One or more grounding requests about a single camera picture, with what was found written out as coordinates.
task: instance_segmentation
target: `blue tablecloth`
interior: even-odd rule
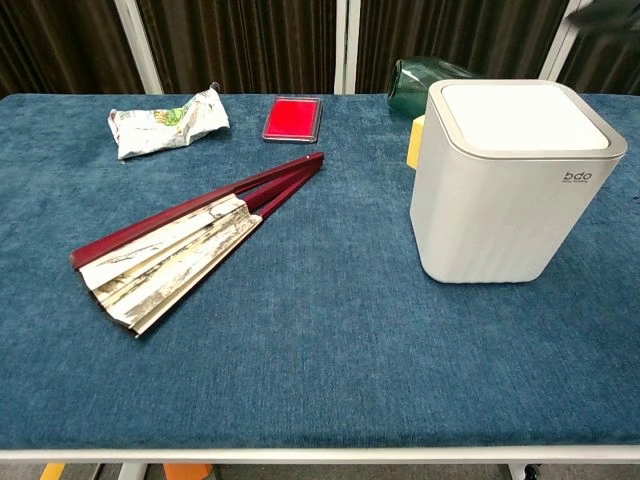
[[[229,130],[116,160],[110,108],[185,96],[0,102],[0,448],[640,443],[640,98],[585,96],[629,151],[542,276],[444,285],[409,221],[410,121],[325,96],[317,145],[267,144],[273,96]],[[135,340],[76,247],[308,152],[323,170]]]

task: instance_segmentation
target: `floor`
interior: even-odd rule
[[[60,480],[91,480],[95,465],[66,465]],[[0,465],[0,480],[39,480],[44,465]],[[506,465],[219,465],[217,480],[510,480]],[[106,465],[99,480],[117,480]],[[165,480],[151,465],[146,480]],[[640,465],[542,465],[541,480],[639,480]]]

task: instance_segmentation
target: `crumpled snack bag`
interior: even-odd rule
[[[119,160],[186,147],[213,130],[229,127],[229,118],[213,87],[178,108],[111,110],[108,122],[118,144]]]

